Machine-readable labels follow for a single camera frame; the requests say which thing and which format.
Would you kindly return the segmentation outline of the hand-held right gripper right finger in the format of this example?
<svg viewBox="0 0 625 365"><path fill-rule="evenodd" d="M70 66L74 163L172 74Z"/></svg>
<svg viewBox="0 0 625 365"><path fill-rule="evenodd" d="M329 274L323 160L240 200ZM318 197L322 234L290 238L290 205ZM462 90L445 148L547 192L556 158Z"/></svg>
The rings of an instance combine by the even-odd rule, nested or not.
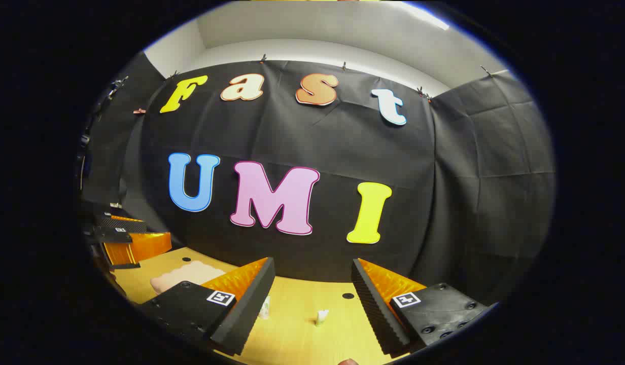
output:
<svg viewBox="0 0 625 365"><path fill-rule="evenodd" d="M382 352L408 355L466 331L495 305L440 282L425 286L364 259L354 259L352 283Z"/></svg>

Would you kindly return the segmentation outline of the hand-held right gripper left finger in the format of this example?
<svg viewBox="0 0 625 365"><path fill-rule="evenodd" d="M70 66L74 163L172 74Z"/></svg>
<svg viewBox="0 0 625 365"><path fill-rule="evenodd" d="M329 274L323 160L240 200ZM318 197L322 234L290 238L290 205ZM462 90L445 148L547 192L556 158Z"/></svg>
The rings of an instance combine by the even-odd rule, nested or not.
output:
<svg viewBox="0 0 625 365"><path fill-rule="evenodd" d="M192 346L241 355L274 278L274 259L266 257L202 284L181 279L139 310Z"/></svg>

